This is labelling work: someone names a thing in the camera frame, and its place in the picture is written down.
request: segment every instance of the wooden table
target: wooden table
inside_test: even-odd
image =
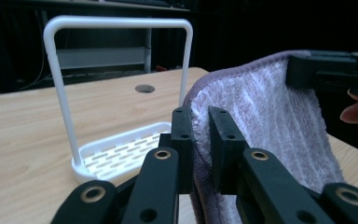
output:
[[[207,72],[189,70],[187,89]],[[80,146],[159,121],[178,106],[181,71],[67,86]],[[152,93],[135,86],[149,84]],[[358,150],[330,138],[344,175],[358,187]],[[0,223],[49,223],[78,186],[54,88],[0,95]],[[195,223],[188,196],[180,223]]]

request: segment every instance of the perforated basket bottom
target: perforated basket bottom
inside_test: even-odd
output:
[[[122,146],[113,146],[84,158],[91,174],[103,179],[119,170],[129,170],[142,165],[148,151],[158,146],[159,133],[134,140]]]
[[[83,166],[97,179],[123,179],[137,175],[148,151],[158,147],[161,133],[171,131],[170,123],[157,123],[92,143],[80,150]]]

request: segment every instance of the purple cloth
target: purple cloth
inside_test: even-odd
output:
[[[208,106],[227,110],[250,147],[268,150],[303,186],[321,192],[332,182],[344,182],[331,150],[314,92],[285,85],[288,57],[309,55],[284,51],[245,65],[212,72],[198,80],[184,105],[192,109],[196,138],[191,200],[199,223],[241,223],[236,196],[213,190]]]

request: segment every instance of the basket handle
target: basket handle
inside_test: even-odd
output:
[[[156,19],[156,18],[117,18],[117,17],[89,17],[89,16],[58,16],[51,19],[45,27],[43,37],[45,42],[48,63],[53,75],[54,85],[59,97],[63,121],[68,134],[70,147],[75,165],[81,164],[80,153],[77,147],[74,125],[71,112],[63,87],[62,73],[54,42],[55,34],[65,28],[183,28],[186,30],[185,54],[183,59],[182,79],[179,94],[179,106],[185,100],[188,63],[193,38],[193,28],[189,21],[184,19]]]

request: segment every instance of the cable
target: cable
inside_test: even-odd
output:
[[[43,68],[45,66],[45,45],[43,44],[43,32],[42,32],[42,26],[40,25],[40,21],[39,21],[39,15],[37,13],[37,10],[34,11],[34,14],[36,16],[36,20],[37,20],[37,27],[39,28],[39,34],[40,34],[40,43],[41,43],[41,46],[42,46],[42,64],[41,64],[41,68],[40,68],[40,72],[39,72],[39,75],[37,76],[37,78],[34,80],[33,83],[29,84],[28,86],[25,86],[25,87],[22,87],[20,88],[20,91],[24,91],[30,87],[32,87],[33,85],[39,83],[40,81],[43,81],[46,79],[43,78],[42,80],[38,81],[39,78],[41,78],[42,76],[42,73],[43,73]]]

